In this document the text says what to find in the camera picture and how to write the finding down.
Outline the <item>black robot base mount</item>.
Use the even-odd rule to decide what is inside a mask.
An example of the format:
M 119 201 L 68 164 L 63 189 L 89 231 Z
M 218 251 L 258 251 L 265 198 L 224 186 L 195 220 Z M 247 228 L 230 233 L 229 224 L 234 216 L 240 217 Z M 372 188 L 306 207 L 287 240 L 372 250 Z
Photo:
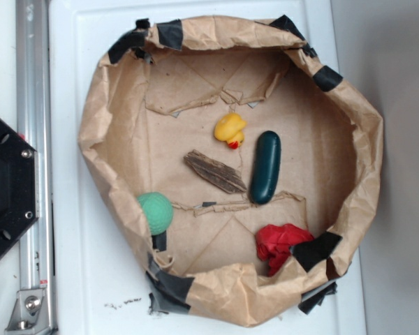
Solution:
M 0 260 L 38 218 L 36 154 L 0 119 Z

